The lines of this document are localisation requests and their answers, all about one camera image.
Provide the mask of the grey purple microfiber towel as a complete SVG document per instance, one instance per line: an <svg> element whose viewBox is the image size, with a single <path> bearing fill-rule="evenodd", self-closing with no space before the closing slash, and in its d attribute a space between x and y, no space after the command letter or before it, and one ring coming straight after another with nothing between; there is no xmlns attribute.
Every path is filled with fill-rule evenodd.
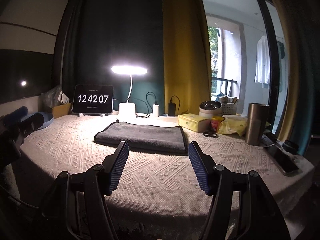
<svg viewBox="0 0 320 240"><path fill-rule="evenodd" d="M159 127L113 122L94 136L96 143L116 147L127 142L134 151L163 154L188 154L188 141L180 126Z"/></svg>

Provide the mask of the yellow tissue box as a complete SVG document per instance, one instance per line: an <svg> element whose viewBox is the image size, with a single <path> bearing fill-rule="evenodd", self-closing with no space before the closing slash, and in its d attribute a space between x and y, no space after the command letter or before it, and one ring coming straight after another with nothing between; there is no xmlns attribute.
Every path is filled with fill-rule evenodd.
<svg viewBox="0 0 320 240"><path fill-rule="evenodd" d="M208 130L210 120L196 114L181 114L178 116L178 125L193 132L203 133Z"/></svg>

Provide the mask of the red yellow can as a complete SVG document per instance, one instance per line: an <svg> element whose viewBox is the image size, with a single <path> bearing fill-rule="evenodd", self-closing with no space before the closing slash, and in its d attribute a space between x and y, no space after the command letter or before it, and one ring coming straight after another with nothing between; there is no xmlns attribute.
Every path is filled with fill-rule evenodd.
<svg viewBox="0 0 320 240"><path fill-rule="evenodd" d="M210 123L211 123L212 130L215 133L217 133L219 131L220 124L221 124L221 122L223 122L223 120L224 120L224 117L212 116Z"/></svg>

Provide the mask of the cardboard box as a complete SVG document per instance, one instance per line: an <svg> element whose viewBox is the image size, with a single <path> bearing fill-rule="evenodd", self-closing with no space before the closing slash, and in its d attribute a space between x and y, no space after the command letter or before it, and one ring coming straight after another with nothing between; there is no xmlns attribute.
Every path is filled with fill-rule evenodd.
<svg viewBox="0 0 320 240"><path fill-rule="evenodd" d="M65 116L71 113L71 108L72 108L71 103L55 106L52 108L52 115L54 116L55 119L60 118L62 116Z"/></svg>

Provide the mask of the yellow wet wipes pack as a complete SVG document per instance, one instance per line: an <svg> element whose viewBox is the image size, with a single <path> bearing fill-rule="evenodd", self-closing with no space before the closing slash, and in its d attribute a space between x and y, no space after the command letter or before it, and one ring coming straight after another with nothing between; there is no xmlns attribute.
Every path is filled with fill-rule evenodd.
<svg viewBox="0 0 320 240"><path fill-rule="evenodd" d="M218 133L238 134L243 136L246 133L247 117L239 115L224 115L224 120L220 123Z"/></svg>

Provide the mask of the white power strip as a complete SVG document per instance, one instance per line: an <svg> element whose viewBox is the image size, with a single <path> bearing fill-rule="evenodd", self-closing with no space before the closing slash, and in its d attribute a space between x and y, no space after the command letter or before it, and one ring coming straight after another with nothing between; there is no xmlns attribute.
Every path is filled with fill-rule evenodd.
<svg viewBox="0 0 320 240"><path fill-rule="evenodd" d="M165 122L178 122L177 116L163 115L163 116L159 116L158 118L162 121L165 121Z"/></svg>

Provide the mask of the white perforated basket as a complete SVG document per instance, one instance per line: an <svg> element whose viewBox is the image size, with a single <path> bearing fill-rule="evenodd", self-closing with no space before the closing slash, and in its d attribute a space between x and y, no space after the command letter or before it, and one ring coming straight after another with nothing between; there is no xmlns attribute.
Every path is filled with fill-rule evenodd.
<svg viewBox="0 0 320 240"><path fill-rule="evenodd" d="M237 111L237 97L222 96L219 98L222 104L223 115L236 115Z"/></svg>

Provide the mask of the black power adapter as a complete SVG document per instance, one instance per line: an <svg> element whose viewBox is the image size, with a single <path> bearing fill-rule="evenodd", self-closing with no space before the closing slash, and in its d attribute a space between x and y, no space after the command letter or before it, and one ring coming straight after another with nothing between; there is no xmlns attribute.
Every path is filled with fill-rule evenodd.
<svg viewBox="0 0 320 240"><path fill-rule="evenodd" d="M176 103L172 100L168 103L168 116L175 116L176 115Z"/></svg>

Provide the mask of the tablet showing clock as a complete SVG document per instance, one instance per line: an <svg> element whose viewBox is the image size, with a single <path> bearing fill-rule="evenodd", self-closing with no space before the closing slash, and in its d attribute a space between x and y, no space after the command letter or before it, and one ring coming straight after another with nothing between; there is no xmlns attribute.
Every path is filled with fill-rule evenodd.
<svg viewBox="0 0 320 240"><path fill-rule="evenodd" d="M76 85L72 112L111 114L113 111L113 91L111 85Z"/></svg>

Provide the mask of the white power adapter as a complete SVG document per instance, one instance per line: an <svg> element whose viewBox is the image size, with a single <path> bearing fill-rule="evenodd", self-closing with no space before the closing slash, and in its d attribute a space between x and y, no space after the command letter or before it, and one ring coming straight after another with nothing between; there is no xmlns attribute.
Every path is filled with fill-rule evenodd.
<svg viewBox="0 0 320 240"><path fill-rule="evenodd" d="M159 104L157 101L153 103L152 106L152 114L154 117L159 117Z"/></svg>

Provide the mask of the steel tumbler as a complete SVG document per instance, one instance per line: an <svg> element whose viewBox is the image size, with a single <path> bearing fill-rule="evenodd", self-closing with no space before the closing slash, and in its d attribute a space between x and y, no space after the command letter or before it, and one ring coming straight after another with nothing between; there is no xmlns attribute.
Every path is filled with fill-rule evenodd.
<svg viewBox="0 0 320 240"><path fill-rule="evenodd" d="M251 102L248 107L245 143L258 146L268 118L269 105Z"/></svg>

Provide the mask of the black smartphone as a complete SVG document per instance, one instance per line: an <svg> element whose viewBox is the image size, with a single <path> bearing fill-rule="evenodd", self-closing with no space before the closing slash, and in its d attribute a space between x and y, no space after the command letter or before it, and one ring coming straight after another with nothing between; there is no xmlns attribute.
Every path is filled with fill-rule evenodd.
<svg viewBox="0 0 320 240"><path fill-rule="evenodd" d="M265 146L264 150L283 175L288 176L299 170L291 158L277 146Z"/></svg>

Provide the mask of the yellow curtain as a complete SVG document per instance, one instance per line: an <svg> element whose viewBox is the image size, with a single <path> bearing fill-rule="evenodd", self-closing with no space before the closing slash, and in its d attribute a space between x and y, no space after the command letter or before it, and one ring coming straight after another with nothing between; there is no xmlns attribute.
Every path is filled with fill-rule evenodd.
<svg viewBox="0 0 320 240"><path fill-rule="evenodd" d="M211 58L202 0L163 0L164 94L180 113L198 114L211 96Z"/></svg>

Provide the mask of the white hanging shirt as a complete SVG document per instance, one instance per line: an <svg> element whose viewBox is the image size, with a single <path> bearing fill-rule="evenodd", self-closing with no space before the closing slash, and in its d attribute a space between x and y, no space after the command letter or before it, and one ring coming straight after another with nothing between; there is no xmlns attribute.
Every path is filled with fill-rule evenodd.
<svg viewBox="0 0 320 240"><path fill-rule="evenodd" d="M262 36L257 43L255 83L262 84L263 88L269 88L270 83L270 53L268 40Z"/></svg>

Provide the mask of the dark green curtain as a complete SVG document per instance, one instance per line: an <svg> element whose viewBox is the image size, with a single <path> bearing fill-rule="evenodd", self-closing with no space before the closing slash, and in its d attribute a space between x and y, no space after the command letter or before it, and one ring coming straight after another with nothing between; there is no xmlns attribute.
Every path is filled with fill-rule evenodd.
<svg viewBox="0 0 320 240"><path fill-rule="evenodd" d="M54 64L70 99L76 85L112 85L115 104L164 113L162 0L68 0Z"/></svg>

